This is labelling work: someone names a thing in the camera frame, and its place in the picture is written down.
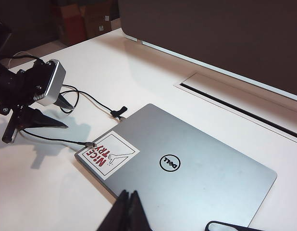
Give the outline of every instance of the floor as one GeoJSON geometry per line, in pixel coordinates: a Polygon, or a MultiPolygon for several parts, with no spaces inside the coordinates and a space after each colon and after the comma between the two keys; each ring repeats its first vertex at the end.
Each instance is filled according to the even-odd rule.
{"type": "MultiPolygon", "coordinates": [[[[64,45],[63,43],[61,43],[59,40],[53,41],[53,42],[49,42],[46,43],[44,45],[41,45],[39,47],[35,47],[33,49],[27,50],[25,52],[22,52],[18,55],[25,55],[25,54],[31,54],[37,57],[42,57],[45,56],[47,54],[51,54],[54,53],[56,51],[62,50],[64,48],[66,48],[67,46],[64,45]]],[[[8,69],[18,66],[20,64],[24,64],[28,61],[31,61],[32,59],[28,59],[28,58],[23,58],[23,59],[2,59],[0,62],[8,69]]]]}

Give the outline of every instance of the cardboard box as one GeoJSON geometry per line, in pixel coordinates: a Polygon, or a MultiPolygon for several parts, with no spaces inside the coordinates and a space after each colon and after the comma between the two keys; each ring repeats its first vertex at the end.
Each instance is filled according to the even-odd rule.
{"type": "Polygon", "coordinates": [[[77,4],[52,6],[51,12],[62,43],[71,46],[86,40],[84,22],[77,4]]]}
{"type": "Polygon", "coordinates": [[[51,0],[50,2],[54,6],[67,6],[67,5],[75,4],[78,1],[77,0],[51,0]]]}
{"type": "Polygon", "coordinates": [[[107,22],[103,19],[94,20],[91,23],[86,24],[87,38],[91,39],[96,36],[100,36],[110,31],[116,30],[118,28],[121,28],[121,21],[119,18],[110,22],[107,22]]]}
{"type": "Polygon", "coordinates": [[[117,0],[81,6],[80,12],[85,22],[88,39],[112,31],[111,21],[119,17],[117,0]]]}

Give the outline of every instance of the silver laptop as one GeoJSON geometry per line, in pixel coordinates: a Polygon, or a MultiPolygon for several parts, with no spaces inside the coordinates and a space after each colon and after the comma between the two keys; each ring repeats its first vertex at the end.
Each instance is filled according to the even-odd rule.
{"type": "Polygon", "coordinates": [[[75,157],[113,195],[137,190],[154,231],[248,226],[277,176],[152,104],[95,141],[75,157]]]}

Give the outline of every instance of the black tripod leg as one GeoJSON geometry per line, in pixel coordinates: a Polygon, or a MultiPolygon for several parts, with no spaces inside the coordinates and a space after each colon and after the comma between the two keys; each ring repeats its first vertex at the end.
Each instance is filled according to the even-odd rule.
{"type": "Polygon", "coordinates": [[[17,135],[17,125],[18,125],[18,115],[13,112],[10,121],[8,123],[8,126],[6,126],[5,132],[2,136],[2,141],[5,143],[13,143],[14,139],[17,135]]]}

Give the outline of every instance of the black cable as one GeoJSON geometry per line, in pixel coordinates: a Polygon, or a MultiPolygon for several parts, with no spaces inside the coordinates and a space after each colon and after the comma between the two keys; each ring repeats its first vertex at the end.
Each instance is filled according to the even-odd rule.
{"type": "Polygon", "coordinates": [[[62,141],[62,142],[67,142],[67,143],[75,143],[75,144],[79,144],[79,145],[84,145],[86,147],[96,147],[96,144],[93,142],[76,142],[76,141],[69,141],[69,140],[64,140],[64,139],[53,139],[53,138],[48,138],[48,137],[43,137],[43,136],[39,136],[36,134],[33,134],[29,131],[26,131],[25,129],[22,129],[21,131],[27,133],[28,135],[40,138],[40,139],[44,139],[44,140],[48,140],[48,141],[62,141]]]}
{"type": "Polygon", "coordinates": [[[33,55],[19,55],[19,56],[9,56],[9,55],[0,55],[0,58],[4,59],[22,59],[22,58],[31,58],[39,60],[40,62],[44,63],[44,61],[36,56],[33,55]]]}
{"type": "MultiPolygon", "coordinates": [[[[71,85],[66,85],[66,84],[62,84],[62,86],[64,86],[64,87],[68,87],[68,88],[73,88],[73,89],[75,89],[76,91],[77,91],[77,100],[76,100],[76,103],[74,104],[74,109],[76,108],[76,106],[77,106],[77,104],[78,104],[78,102],[79,102],[79,92],[78,92],[78,89],[76,88],[76,87],[74,87],[74,86],[71,86],[71,85]]],[[[70,111],[65,111],[63,108],[61,108],[60,107],[60,109],[61,109],[61,111],[63,111],[65,114],[70,114],[70,113],[72,113],[72,111],[73,110],[70,110],[70,111]]]]}
{"type": "MultiPolygon", "coordinates": [[[[73,86],[71,86],[71,85],[62,84],[62,86],[70,87],[70,88],[74,88],[74,89],[76,89],[75,87],[73,87],[73,86]]],[[[86,96],[90,97],[92,100],[94,100],[96,103],[98,103],[100,106],[106,108],[106,109],[109,110],[110,112],[112,111],[109,107],[103,105],[101,102],[99,102],[97,99],[95,99],[93,96],[91,96],[90,94],[86,93],[85,91],[81,91],[81,90],[67,90],[67,91],[61,92],[60,94],[68,93],[68,92],[79,92],[79,93],[81,93],[81,94],[83,94],[83,95],[86,95],[86,96]]]]}

